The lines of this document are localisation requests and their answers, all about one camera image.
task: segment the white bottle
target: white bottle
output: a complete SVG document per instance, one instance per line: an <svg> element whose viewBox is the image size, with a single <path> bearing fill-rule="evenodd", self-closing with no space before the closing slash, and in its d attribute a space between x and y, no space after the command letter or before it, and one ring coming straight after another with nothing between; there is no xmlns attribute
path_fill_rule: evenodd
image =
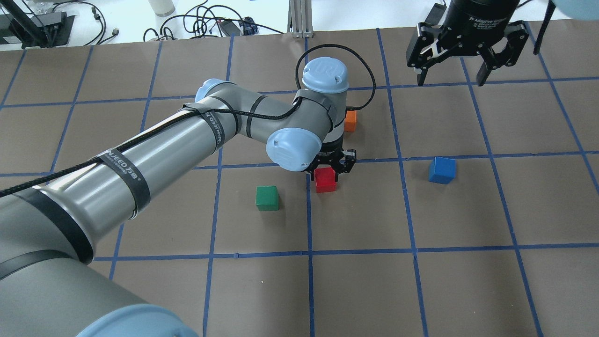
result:
<svg viewBox="0 0 599 337"><path fill-rule="evenodd" d="M157 16L165 17L175 12L173 0L148 0Z"/></svg>

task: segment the black device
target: black device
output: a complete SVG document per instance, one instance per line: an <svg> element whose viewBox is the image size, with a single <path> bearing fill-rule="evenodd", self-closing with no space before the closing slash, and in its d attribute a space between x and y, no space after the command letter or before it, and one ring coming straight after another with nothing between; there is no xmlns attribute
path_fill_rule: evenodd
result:
<svg viewBox="0 0 599 337"><path fill-rule="evenodd" d="M21 43L21 39L10 30L13 16L10 14L0 15L0 44Z"/></svg>
<svg viewBox="0 0 599 337"><path fill-rule="evenodd" d="M66 12L58 12L29 18L12 0L0 0L0 4L13 17L9 31L12 36L21 40L23 49L63 46L68 43L75 16L67 17Z"/></svg>
<svg viewBox="0 0 599 337"><path fill-rule="evenodd" d="M254 22L254 19L246 16L243 21L239 21L239 28L243 29L243 35L255 35L258 33L258 26Z"/></svg>
<svg viewBox="0 0 599 337"><path fill-rule="evenodd" d="M453 0L441 26L420 22L406 51L407 66L419 73L418 85L424 85L429 68L453 56L482 56L483 64L476 76L479 86L485 84L491 71L514 66L528 39L523 21L510 23L518 3ZM507 44L496 53L493 46L503 38Z"/></svg>
<svg viewBox="0 0 599 337"><path fill-rule="evenodd" d="M231 20L219 20L218 21L220 30L225 33L226 36L241 36L241 30Z"/></svg>
<svg viewBox="0 0 599 337"><path fill-rule="evenodd" d="M424 20L424 22L433 26L438 25L439 22L441 22L441 19L443 18L443 15L445 14L446 10L447 6L441 4L434 4L432 6L431 12L428 13L428 16L426 17L426 20Z"/></svg>

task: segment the light blue joint cap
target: light blue joint cap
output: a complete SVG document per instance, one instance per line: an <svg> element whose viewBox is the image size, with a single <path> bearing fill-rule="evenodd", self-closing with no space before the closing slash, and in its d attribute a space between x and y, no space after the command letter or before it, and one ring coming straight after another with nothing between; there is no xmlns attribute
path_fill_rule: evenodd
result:
<svg viewBox="0 0 599 337"><path fill-rule="evenodd" d="M577 20L599 20L597 0L553 0L564 14Z"/></svg>
<svg viewBox="0 0 599 337"><path fill-rule="evenodd" d="M313 132L300 128L285 128L273 132L266 142L270 159L287 171L300 172L314 160L322 142Z"/></svg>
<svg viewBox="0 0 599 337"><path fill-rule="evenodd" d="M204 82L204 84L199 87L197 94L195 94L195 101L200 101L204 97L208 95L208 93L217 85L221 83L233 83L229 81L223 81L219 79L209 79Z"/></svg>
<svg viewBox="0 0 599 337"><path fill-rule="evenodd" d="M316 58L304 67L304 85L323 94L339 94L349 88L347 67L334 58Z"/></svg>
<svg viewBox="0 0 599 337"><path fill-rule="evenodd" d="M109 312L77 337L198 337L171 311L151 304L129 305Z"/></svg>

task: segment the table surface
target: table surface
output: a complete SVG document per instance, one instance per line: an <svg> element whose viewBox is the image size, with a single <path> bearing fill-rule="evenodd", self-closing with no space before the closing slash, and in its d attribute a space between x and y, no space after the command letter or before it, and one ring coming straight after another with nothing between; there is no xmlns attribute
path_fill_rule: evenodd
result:
<svg viewBox="0 0 599 337"><path fill-rule="evenodd" d="M15 3L25 8L21 0ZM152 11L148 0L87 0L95 4L105 15L107 34L110 36L114 28L119 28L119 34L108 44L141 42L147 28L159 29L167 19L158 17ZM202 3L196 0L173 0L176 14L185 14L187 11ZM374 29L391 27L416 27L424 21L432 6L441 3L439 0L312 0L312 22L315 31L343 31L354 29ZM206 6L226 5L238 11L242 17L250 16L258 24L286 31L289 13L287 0L209 0ZM543 20L547 0L536 0L518 9L512 21L515 20ZM100 31L100 23L94 20L91 7L82 4L65 4L58 10L66 11L67 15L75 15L75 22L68 46L82 46L91 40ZM213 8L217 16L236 19L235 13L222 7ZM559 10L553 15L554 19L566 19ZM187 18L187 27L193 24L192 18ZM176 38L190 38L193 34L185 32L183 20L174 19L167 24L173 30ZM259 34L274 34L268 29L260 28ZM0 50L19 49L20 45L0 45Z"/></svg>
<svg viewBox="0 0 599 337"><path fill-rule="evenodd" d="M345 44L377 92L345 134L359 161L336 192L236 136L110 233L91 268L207 336L593 336L598 28L556 21L540 56L529 41L481 88L479 58L417 87L410 28L1 52L0 187L119 144L205 79L290 102L297 57ZM347 64L349 104L367 99L359 62L322 55ZM457 159L449 185L427 180L435 156ZM278 212L257 210L261 185L278 187Z"/></svg>

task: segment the orange cube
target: orange cube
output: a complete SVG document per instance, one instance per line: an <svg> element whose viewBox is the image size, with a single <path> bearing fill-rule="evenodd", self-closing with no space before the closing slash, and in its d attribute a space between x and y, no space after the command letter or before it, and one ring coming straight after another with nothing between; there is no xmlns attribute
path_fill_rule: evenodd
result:
<svg viewBox="0 0 599 337"><path fill-rule="evenodd" d="M356 124L358 123L358 112L356 110L349 110L345 114L345 131L354 132L356 131Z"/></svg>

